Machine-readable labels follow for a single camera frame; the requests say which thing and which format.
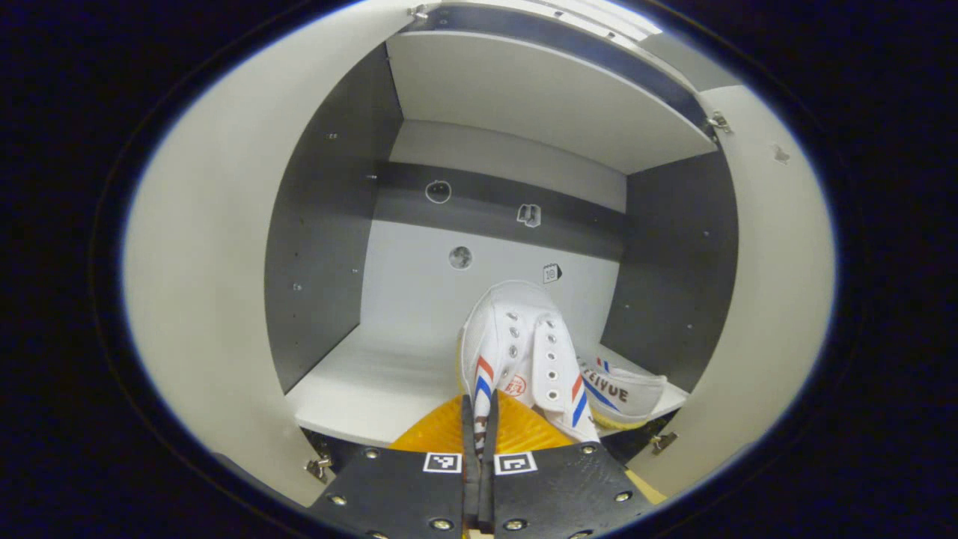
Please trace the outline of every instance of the bolt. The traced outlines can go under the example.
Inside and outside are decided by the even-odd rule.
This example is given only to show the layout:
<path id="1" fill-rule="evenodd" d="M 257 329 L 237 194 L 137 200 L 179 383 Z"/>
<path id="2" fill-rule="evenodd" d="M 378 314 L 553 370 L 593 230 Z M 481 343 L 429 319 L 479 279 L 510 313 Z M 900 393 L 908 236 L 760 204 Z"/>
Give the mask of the bolt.
<path id="1" fill-rule="evenodd" d="M 435 529 L 447 530 L 452 529 L 452 523 L 446 519 L 434 519 L 429 523 Z"/>
<path id="2" fill-rule="evenodd" d="M 526 525 L 527 525 L 526 521 L 522 519 L 512 519 L 506 522 L 506 524 L 503 525 L 503 527 L 509 531 L 516 531 L 518 529 L 523 529 L 524 527 L 526 527 Z"/>

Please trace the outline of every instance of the white sneaker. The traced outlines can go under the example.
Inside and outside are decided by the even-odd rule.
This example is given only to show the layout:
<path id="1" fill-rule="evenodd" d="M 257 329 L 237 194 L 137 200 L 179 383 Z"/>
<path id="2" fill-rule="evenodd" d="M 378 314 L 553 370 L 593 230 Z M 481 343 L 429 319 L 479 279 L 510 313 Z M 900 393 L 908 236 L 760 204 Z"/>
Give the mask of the white sneaker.
<path id="1" fill-rule="evenodd" d="M 581 363 L 585 388 L 595 420 L 609 429 L 637 429 L 649 420 L 662 398 L 665 376 L 630 372 L 596 358 Z"/>
<path id="2" fill-rule="evenodd" d="M 490 288 L 460 333 L 460 376 L 482 455 L 494 389 L 537 406 L 569 437 L 598 441 L 572 339 L 549 294 L 526 281 Z"/>

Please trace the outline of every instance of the red and blue stripe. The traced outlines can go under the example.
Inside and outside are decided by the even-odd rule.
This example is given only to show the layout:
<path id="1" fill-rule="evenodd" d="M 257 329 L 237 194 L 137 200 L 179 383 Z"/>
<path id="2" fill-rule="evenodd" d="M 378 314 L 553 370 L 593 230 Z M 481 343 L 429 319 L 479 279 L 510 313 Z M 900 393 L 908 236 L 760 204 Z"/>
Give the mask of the red and blue stripe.
<path id="1" fill-rule="evenodd" d="M 579 418 L 582 417 L 582 412 L 585 410 L 585 404 L 588 399 L 585 398 L 585 391 L 582 391 L 582 375 L 576 377 L 576 383 L 572 386 L 572 402 L 576 403 L 576 399 L 579 399 L 579 403 L 576 406 L 576 410 L 572 413 L 572 428 L 575 429 L 576 425 L 579 424 Z"/>

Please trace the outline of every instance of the shelf board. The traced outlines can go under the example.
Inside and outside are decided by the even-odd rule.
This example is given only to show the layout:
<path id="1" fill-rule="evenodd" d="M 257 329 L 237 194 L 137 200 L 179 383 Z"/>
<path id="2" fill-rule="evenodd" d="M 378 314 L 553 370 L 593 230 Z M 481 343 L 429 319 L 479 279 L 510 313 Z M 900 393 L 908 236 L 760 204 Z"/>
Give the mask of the shelf board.
<path id="1" fill-rule="evenodd" d="M 286 396 L 296 422 L 311 431 L 363 445 L 386 447 L 426 414 L 460 394 L 455 335 L 437 349 L 384 338 L 360 324 Z M 596 344 L 580 356 L 632 365 Z M 677 410 L 688 393 L 669 384 L 652 418 Z M 602 430 L 601 436 L 618 431 Z"/>

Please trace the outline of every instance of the yellow sole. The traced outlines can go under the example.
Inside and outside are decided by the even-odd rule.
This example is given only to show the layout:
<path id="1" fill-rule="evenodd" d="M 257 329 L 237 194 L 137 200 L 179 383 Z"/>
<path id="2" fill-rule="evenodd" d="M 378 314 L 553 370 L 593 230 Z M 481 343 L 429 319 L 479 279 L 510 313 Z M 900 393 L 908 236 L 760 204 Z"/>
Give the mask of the yellow sole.
<path id="1" fill-rule="evenodd" d="M 592 418 L 596 420 L 596 423 L 602 425 L 603 427 L 618 431 L 631 431 L 632 429 L 638 429 L 646 423 L 649 423 L 649 420 L 639 421 L 638 423 L 619 423 L 618 421 L 613 421 L 608 417 L 603 417 L 602 415 L 596 413 L 595 410 L 592 411 Z"/>

